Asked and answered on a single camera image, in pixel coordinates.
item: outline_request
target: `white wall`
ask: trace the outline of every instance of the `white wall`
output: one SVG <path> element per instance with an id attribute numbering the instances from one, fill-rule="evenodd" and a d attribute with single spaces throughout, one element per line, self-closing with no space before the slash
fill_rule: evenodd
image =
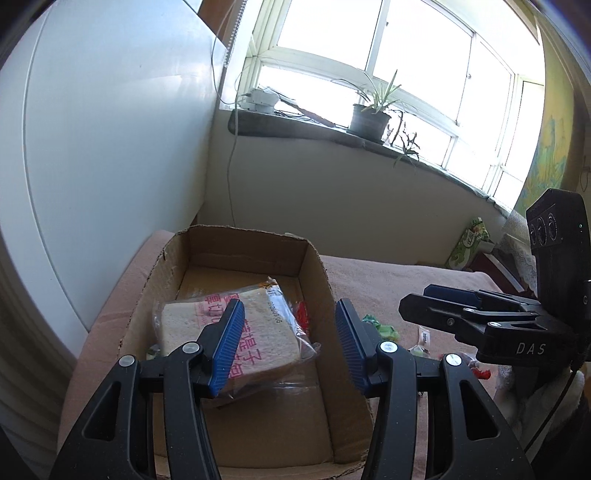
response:
<path id="1" fill-rule="evenodd" d="M 72 358 L 142 243 L 204 198 L 217 40 L 189 3 L 59 0 L 0 72 L 0 231 Z"/>
<path id="2" fill-rule="evenodd" d="M 203 223 L 232 223 L 230 112 L 214 119 Z M 236 225 L 308 238 L 321 254 L 442 264 L 468 221 L 499 240 L 493 204 L 438 173 L 330 142 L 239 137 L 230 170 Z"/>

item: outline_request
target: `white cable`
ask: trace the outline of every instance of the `white cable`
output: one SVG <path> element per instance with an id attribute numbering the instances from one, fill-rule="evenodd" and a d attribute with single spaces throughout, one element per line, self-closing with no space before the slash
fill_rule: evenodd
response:
<path id="1" fill-rule="evenodd" d="M 232 203 L 232 188 L 230 186 L 230 166 L 234 158 L 234 152 L 236 151 L 236 144 L 238 143 L 238 95 L 236 95 L 236 101 L 234 102 L 234 144 L 232 145 L 232 151 L 228 158 L 228 166 L 226 168 L 226 183 L 228 184 L 228 199 L 230 200 L 230 214 L 232 215 L 232 226 L 236 228 L 236 218 L 234 217 L 234 205 Z"/>
<path id="2" fill-rule="evenodd" d="M 211 56 L 211 64 L 212 64 L 212 76 L 213 76 L 213 87 L 215 88 L 215 91 L 216 91 L 217 98 L 220 100 L 220 102 L 224 103 L 225 105 L 231 105 L 231 103 L 224 102 L 224 101 L 222 100 L 222 95 L 221 95 L 221 94 L 220 94 L 220 92 L 219 92 L 219 91 L 221 90 L 221 88 L 222 88 L 222 85 L 221 85 L 221 82 L 220 82 L 220 85 L 219 85 L 219 87 L 218 87 L 218 86 L 217 86 L 217 83 L 216 83 L 216 70 L 215 70 L 215 67 L 214 67 L 214 65 L 213 65 L 213 53 L 214 53 L 214 52 L 215 52 L 215 50 L 216 50 L 216 39 L 217 39 L 217 38 L 219 38 L 219 34 L 220 34 L 220 32 L 222 31 L 222 27 L 223 27 L 224 23 L 226 22 L 226 20 L 227 20 L 227 19 L 228 19 L 228 17 L 230 16 L 230 13 L 231 13 L 231 12 L 232 12 L 232 10 L 234 9 L 234 6 L 236 5 L 236 3 L 237 3 L 238 1 L 242 1 L 242 0 L 233 0 L 232 4 L 231 4 L 231 5 L 230 5 L 230 7 L 228 8 L 228 11 L 226 12 L 226 15 L 224 15 L 224 17 L 222 18 L 222 21 L 220 22 L 220 26 L 219 26 L 219 28 L 217 29 L 216 36 L 215 36 L 215 37 L 214 37 L 214 39 L 213 39 L 212 56 Z"/>

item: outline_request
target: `cream wall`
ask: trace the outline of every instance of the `cream wall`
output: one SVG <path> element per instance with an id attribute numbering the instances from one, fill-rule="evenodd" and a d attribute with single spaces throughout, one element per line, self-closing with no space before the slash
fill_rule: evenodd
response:
<path id="1" fill-rule="evenodd" d="M 212 127 L 199 222 L 231 225 L 226 172 L 230 112 Z M 442 264 L 468 221 L 493 239 L 505 219 L 442 174 L 327 141 L 239 137 L 230 169 L 236 225 L 308 238 L 321 254 Z"/>

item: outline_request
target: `potted plant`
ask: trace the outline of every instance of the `potted plant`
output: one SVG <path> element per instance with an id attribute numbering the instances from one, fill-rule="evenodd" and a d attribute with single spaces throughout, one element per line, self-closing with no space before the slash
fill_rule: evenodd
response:
<path id="1" fill-rule="evenodd" d="M 394 76 L 387 86 L 382 82 L 378 82 L 376 85 L 367 73 L 365 76 L 369 80 L 369 87 L 360 87 L 344 79 L 339 80 L 354 87 L 359 96 L 367 103 L 367 105 L 358 103 L 353 105 L 353 118 L 348 129 L 349 133 L 372 142 L 380 143 L 382 141 L 384 131 L 391 118 L 386 111 L 399 101 L 394 98 L 394 92 L 400 88 L 400 85 L 394 85 L 397 73 L 398 70 L 394 72 Z"/>

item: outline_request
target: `black cable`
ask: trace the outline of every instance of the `black cable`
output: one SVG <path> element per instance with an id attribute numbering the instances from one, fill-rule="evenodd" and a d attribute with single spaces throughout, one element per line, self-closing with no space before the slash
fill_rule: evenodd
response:
<path id="1" fill-rule="evenodd" d="M 569 391 L 570 386 L 573 384 L 573 381 L 574 381 L 575 376 L 577 375 L 577 372 L 583 366 L 584 361 L 587 360 L 587 357 L 589 356 L 590 351 L 591 351 L 591 343 L 588 343 L 584 352 L 581 353 L 571 364 L 572 372 L 569 376 L 569 379 L 566 382 L 566 385 L 562 389 L 562 392 L 560 393 L 558 400 L 556 401 L 556 403 L 552 407 L 552 410 L 550 410 L 550 413 L 548 413 L 547 417 L 542 422 L 542 425 L 540 425 L 540 428 L 538 428 L 535 435 L 531 438 L 529 443 L 524 448 L 525 453 L 527 453 L 527 451 L 531 448 L 531 446 L 534 444 L 534 442 L 538 439 L 538 437 L 542 433 L 542 430 L 544 430 L 545 426 L 548 424 L 548 422 L 550 421 L 550 419 L 552 418 L 554 413 L 556 413 L 556 410 L 558 410 L 558 407 L 560 407 L 560 403 L 564 400 L 567 392 Z"/>
<path id="2" fill-rule="evenodd" d="M 570 374 L 569 380 L 566 382 L 566 385 L 564 386 L 562 392 L 560 393 L 560 396 L 558 397 L 558 400 L 554 404 L 554 407 L 552 407 L 552 410 L 550 410 L 550 413 L 548 413 L 548 416 L 544 419 L 544 421 L 542 422 L 542 425 L 540 425 L 540 428 L 538 428 L 538 431 L 535 433 L 535 435 L 531 438 L 530 442 L 524 448 L 524 452 L 525 453 L 527 453 L 527 451 L 530 449 L 530 447 L 538 439 L 538 437 L 540 436 L 540 433 L 542 433 L 542 430 L 544 430 L 544 427 L 548 424 L 548 422 L 552 418 L 552 415 L 554 415 L 554 413 L 556 412 L 556 410 L 558 410 L 558 407 L 560 406 L 560 403 L 563 401 L 564 397 L 566 396 L 566 392 L 569 391 L 570 386 L 573 384 L 573 380 L 574 380 L 574 378 L 575 378 L 575 376 L 576 376 L 576 374 L 577 374 L 578 371 L 579 370 L 577 369 L 577 370 L 575 370 L 574 372 L 572 372 Z"/>

